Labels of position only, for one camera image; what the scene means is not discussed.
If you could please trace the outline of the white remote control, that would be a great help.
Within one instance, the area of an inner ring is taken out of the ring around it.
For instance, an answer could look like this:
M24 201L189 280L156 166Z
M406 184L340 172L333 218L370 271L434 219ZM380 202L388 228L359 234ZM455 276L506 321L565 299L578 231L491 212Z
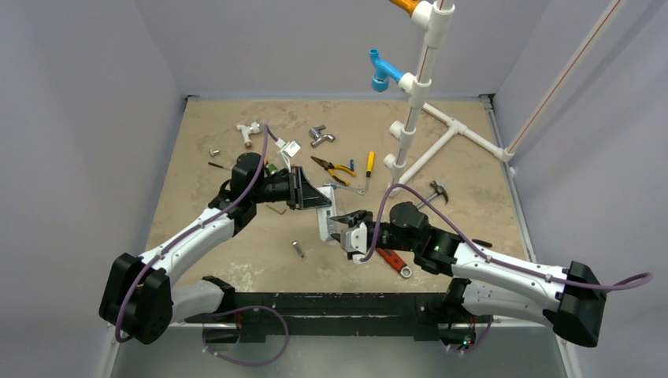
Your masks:
M316 210L319 238L322 242L328 242L332 240L331 234L338 233L336 222L331 220L332 217L337 216L335 189L331 186L323 186L318 190L330 201L328 206Z

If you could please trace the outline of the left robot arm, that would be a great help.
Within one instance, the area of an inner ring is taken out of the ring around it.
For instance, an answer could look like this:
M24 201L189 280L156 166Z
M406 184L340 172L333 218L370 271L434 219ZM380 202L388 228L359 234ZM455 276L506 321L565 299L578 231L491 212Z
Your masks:
M119 343L154 342L167 326L206 313L216 322L232 317L235 301L222 282L204 279L194 300L172 293L174 283L214 247L237 236L262 203L282 202L291 210L315 210L317 226L327 230L335 212L334 190L315 187L300 166L270 172L260 154L238 156L231 176L201 214L177 235L139 256L122 254L111 265L98 310L114 326Z

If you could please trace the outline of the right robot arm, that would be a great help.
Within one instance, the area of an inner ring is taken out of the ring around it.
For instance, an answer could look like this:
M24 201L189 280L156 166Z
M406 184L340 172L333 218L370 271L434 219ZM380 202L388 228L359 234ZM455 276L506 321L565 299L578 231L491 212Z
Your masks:
M600 282L589 266L578 261L567 268L532 264L468 243L432 226L411 202L393 206L390 215L380 223L368 210L334 216L333 222L346 227L332 237L356 263L373 246L411 252L422 270L451 277L442 309L454 321L514 317L549 327L578 346L598 345L607 294L598 289Z

